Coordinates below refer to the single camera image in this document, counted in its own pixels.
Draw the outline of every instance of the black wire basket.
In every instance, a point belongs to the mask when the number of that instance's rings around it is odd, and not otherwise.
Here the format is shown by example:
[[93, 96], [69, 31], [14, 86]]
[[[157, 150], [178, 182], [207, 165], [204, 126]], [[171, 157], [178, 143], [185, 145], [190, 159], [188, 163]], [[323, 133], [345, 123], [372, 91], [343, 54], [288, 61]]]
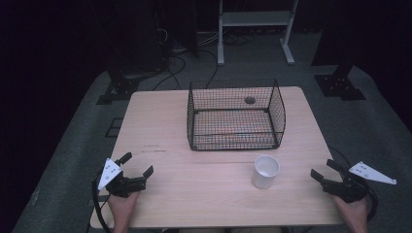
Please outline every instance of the black wire basket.
[[285, 125], [276, 80], [190, 83], [187, 131], [192, 150], [277, 149]]

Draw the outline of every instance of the hand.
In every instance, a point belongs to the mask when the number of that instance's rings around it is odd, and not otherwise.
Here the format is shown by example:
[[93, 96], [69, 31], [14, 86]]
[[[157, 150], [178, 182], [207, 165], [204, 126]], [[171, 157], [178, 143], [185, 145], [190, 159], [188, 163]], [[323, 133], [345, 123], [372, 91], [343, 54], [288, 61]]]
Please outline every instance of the hand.
[[340, 197], [332, 195], [333, 200], [352, 233], [367, 232], [367, 202], [366, 197], [360, 201], [346, 203]]
[[115, 221], [114, 233], [127, 232], [139, 194], [140, 192], [132, 192], [127, 198], [115, 195], [109, 197], [108, 203]]

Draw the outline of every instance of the cable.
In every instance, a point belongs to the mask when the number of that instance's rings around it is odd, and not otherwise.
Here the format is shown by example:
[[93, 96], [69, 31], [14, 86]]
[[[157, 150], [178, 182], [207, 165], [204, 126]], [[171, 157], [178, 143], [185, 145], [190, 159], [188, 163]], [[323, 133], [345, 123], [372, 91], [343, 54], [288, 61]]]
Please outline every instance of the cable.
[[[243, 12], [243, 11], [245, 10], [245, 7], [246, 7], [246, 4], [247, 4], [247, 3], [248, 3], [248, 0], [245, 0], [245, 1], [243, 2], [243, 6], [242, 6], [242, 8], [240, 9], [239, 12]], [[234, 7], [233, 12], [237, 12], [237, 8], [239, 7], [239, 4], [240, 4], [240, 0], [237, 1], [236, 6]]]
[[215, 68], [215, 71], [213, 72], [212, 77], [210, 77], [209, 82], [207, 82], [207, 84], [206, 84], [206, 89], [207, 89], [209, 87], [209, 84], [212, 82], [213, 78], [216, 76], [216, 73], [218, 73], [218, 69], [219, 69], [218, 59], [210, 51], [207, 51], [207, 50], [199, 50], [199, 51], [207, 52], [207, 53], [211, 54], [213, 56], [213, 58], [215, 59], [216, 68]]
[[349, 167], [352, 167], [351, 162], [349, 162], [348, 158], [346, 158], [346, 156], [345, 156], [341, 151], [339, 151], [338, 149], [336, 149], [336, 148], [334, 148], [334, 147], [331, 147], [331, 146], [329, 146], [329, 145], [327, 145], [327, 147], [328, 147], [329, 149], [334, 150], [335, 152], [337, 152], [337, 153], [343, 158], [343, 160], [345, 160], [346, 164], [347, 164]]
[[[218, 36], [219, 36], [219, 33], [218, 32], [206, 32], [206, 33], [202, 33], [202, 32], [197, 32], [197, 34], [207, 34], [207, 33], [213, 33], [214, 35], [213, 36], [211, 36], [211, 37], [209, 37], [209, 38], [207, 38], [207, 39], [205, 39], [204, 41], [202, 41], [202, 42], [199, 42], [199, 43], [197, 43], [197, 47], [198, 48], [201, 48], [201, 47], [205, 47], [205, 46], [207, 46], [207, 45], [209, 45], [209, 44], [211, 44], [211, 43], [213, 43], [213, 42], [215, 42], [215, 41], [217, 41], [218, 40]], [[183, 53], [186, 53], [186, 52], [188, 52], [188, 50], [187, 49], [181, 49], [181, 50], [171, 50], [175, 55], [180, 55], [180, 54], [183, 54]]]
[[93, 179], [93, 182], [91, 182], [91, 194], [93, 197], [93, 204], [94, 204], [94, 209], [96, 210], [96, 214], [97, 214], [97, 218], [100, 221], [100, 224], [102, 225], [104, 231], [106, 233], [111, 233], [109, 227], [107, 226], [103, 216], [102, 216], [102, 209], [99, 205], [99, 201], [98, 201], [98, 194], [97, 194], [97, 179], [99, 178], [99, 176], [101, 176], [101, 174], [103, 173], [103, 168], [98, 171], [96, 173], [96, 176]]
[[371, 221], [375, 217], [376, 211], [378, 210], [379, 200], [375, 190], [373, 190], [371, 187], [369, 188], [368, 194], [371, 201], [371, 208], [369, 214], [367, 215], [367, 221]]
[[163, 40], [163, 42], [159, 42], [161, 45], [163, 45], [163, 43], [165, 43], [167, 41], [167, 38], [169, 38], [169, 33], [167, 33], [167, 31], [164, 30], [163, 28], [158, 28], [157, 31], [164, 32], [164, 40]]
[[179, 56], [174, 56], [174, 57], [180, 59], [181, 61], [183, 61], [183, 66], [182, 66], [182, 68], [179, 69], [176, 73], [171, 73], [170, 70], [169, 70], [169, 72], [170, 72], [171, 75], [168, 76], [168, 77], [166, 77], [166, 78], [164, 78], [163, 80], [161, 80], [157, 85], [154, 86], [154, 88], [153, 88], [152, 90], [156, 90], [163, 82], [165, 82], [166, 80], [168, 80], [168, 79], [170, 79], [170, 78], [172, 78], [172, 77], [174, 77], [174, 79], [176, 80], [176, 82], [179, 83], [178, 80], [177, 80], [177, 78], [176, 78], [175, 76], [176, 76], [177, 74], [179, 74], [180, 72], [182, 72], [183, 69], [185, 69], [185, 67], [186, 67], [186, 62], [185, 62], [185, 60], [184, 60], [183, 58], [181, 58], [181, 57], [179, 57]]
[[112, 196], [112, 193], [109, 193], [109, 195], [107, 196], [106, 200], [103, 202], [103, 205], [101, 205], [100, 209], [104, 207], [104, 205], [106, 205], [107, 201], [109, 200], [109, 197]]

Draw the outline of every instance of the dark background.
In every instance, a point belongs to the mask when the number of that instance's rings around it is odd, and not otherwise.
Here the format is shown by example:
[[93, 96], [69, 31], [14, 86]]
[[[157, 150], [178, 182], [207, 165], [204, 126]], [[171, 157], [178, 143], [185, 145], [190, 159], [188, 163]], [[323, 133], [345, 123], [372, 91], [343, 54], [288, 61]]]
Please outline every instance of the dark background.
[[[111, 0], [102, 2], [113, 5]], [[157, 23], [173, 30], [173, 24], [179, 24], [173, 11], [194, 9], [194, 15], [187, 17], [196, 22], [196, 28], [216, 29], [218, 2], [155, 1], [157, 6], [168, 6], [168, 12], [159, 7]], [[338, 38], [348, 33], [359, 35], [360, 41], [355, 44], [365, 49], [357, 65], [373, 77], [411, 128], [408, 109], [412, 103], [409, 65], [412, 25], [407, 16], [412, 10], [410, 3], [362, 1], [360, 5], [351, 5], [348, 14], [343, 2], [350, 1], [300, 1], [293, 31], [307, 33], [325, 28], [314, 65], [337, 64], [347, 47]], [[245, 10], [250, 11], [290, 7], [290, 1], [246, 3]], [[232, 10], [236, 4], [237, 1], [227, 0], [225, 8]], [[116, 22], [116, 10], [111, 7], [106, 10], [103, 15]], [[336, 24], [340, 29], [332, 30]], [[111, 42], [104, 33], [101, 20], [88, 1], [1, 1], [2, 230], [13, 229], [85, 93], [105, 71], [104, 57], [108, 56]], [[182, 38], [180, 33], [185, 32], [177, 30], [172, 36]]]

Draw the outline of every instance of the paper cup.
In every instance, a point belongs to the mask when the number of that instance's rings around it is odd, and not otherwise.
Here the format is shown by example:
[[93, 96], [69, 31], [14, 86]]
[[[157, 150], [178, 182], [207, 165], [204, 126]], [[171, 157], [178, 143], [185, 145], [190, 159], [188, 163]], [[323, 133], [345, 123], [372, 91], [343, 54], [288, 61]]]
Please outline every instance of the paper cup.
[[267, 189], [273, 184], [280, 171], [279, 162], [270, 155], [261, 155], [255, 160], [255, 171], [252, 183], [260, 189]]

